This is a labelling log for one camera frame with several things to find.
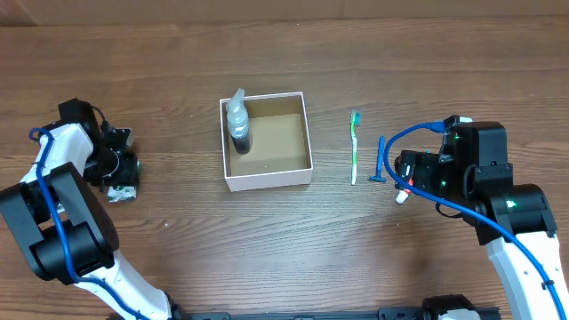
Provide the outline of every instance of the wooden table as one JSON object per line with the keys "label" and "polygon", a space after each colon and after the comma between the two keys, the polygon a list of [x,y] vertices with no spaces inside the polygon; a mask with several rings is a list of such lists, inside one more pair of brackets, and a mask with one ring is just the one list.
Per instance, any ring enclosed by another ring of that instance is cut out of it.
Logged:
{"label": "wooden table", "polygon": [[[307,187],[229,193],[221,98],[303,91],[315,170]],[[188,311],[235,314],[418,306],[463,293],[510,317],[474,229],[373,173],[377,141],[451,114],[508,130],[518,184],[536,183],[569,263],[569,20],[342,20],[0,28],[0,188],[29,170],[28,130],[79,98],[131,127],[140,197],[106,204],[121,250]],[[349,185],[349,114],[359,177]],[[428,132],[401,148],[436,150]],[[0,318],[103,318],[97,298],[36,278],[0,222]]]}

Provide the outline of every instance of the clear plastic bottle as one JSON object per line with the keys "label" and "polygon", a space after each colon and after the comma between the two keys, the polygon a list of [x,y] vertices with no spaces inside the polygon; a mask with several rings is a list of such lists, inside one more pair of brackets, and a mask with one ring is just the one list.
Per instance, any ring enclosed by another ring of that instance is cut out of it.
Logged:
{"label": "clear plastic bottle", "polygon": [[245,90],[240,88],[225,107],[228,111],[229,133],[235,145],[235,150],[241,155],[249,152],[252,145],[252,136],[249,131],[249,115],[243,102],[244,96]]}

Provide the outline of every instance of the toothbrush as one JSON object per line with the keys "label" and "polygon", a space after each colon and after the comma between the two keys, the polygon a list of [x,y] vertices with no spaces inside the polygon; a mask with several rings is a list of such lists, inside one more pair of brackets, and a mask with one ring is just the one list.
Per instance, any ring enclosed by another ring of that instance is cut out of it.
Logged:
{"label": "toothbrush", "polygon": [[352,137],[352,186],[356,184],[357,176],[357,138],[354,127],[359,126],[361,114],[357,110],[352,110],[352,116],[349,120],[349,129]]}

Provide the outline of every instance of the open box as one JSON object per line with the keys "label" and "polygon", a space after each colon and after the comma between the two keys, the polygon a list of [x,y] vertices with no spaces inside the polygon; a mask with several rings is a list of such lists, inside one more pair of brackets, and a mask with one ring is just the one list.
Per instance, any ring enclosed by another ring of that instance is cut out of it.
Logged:
{"label": "open box", "polygon": [[225,181],[229,190],[309,184],[312,152],[302,92],[244,97],[252,146],[239,155],[228,132],[226,103],[220,100]]}

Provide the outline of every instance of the wall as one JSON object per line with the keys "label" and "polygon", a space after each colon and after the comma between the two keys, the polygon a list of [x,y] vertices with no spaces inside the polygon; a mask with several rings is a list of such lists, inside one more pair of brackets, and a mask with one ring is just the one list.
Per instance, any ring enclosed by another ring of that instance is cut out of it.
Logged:
{"label": "wall", "polygon": [[0,0],[5,26],[561,14],[568,0]]}

